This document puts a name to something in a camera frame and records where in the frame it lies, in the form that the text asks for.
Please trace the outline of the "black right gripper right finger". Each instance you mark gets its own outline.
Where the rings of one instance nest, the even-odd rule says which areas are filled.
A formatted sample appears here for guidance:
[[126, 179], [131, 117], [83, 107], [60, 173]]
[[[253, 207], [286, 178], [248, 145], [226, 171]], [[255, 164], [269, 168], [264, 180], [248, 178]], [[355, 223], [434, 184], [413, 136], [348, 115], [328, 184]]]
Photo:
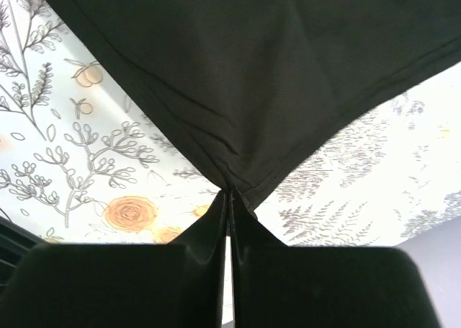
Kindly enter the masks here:
[[290, 247], [228, 198], [237, 327], [438, 327], [413, 260], [389, 247]]

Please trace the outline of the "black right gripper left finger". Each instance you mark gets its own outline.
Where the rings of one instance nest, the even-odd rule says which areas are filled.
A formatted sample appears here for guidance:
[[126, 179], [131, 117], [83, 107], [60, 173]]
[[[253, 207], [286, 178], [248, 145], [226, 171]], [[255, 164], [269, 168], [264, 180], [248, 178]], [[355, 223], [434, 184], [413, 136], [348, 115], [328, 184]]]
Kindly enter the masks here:
[[41, 244], [1, 296], [3, 327], [219, 327], [227, 196], [168, 244]]

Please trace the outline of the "black t shirt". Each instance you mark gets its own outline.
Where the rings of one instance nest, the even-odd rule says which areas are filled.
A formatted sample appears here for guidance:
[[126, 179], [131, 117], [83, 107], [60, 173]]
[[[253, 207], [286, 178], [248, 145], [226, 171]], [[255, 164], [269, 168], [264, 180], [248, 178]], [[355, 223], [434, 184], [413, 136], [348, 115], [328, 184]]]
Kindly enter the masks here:
[[213, 184], [259, 206], [335, 133], [460, 61], [460, 0], [46, 0]]

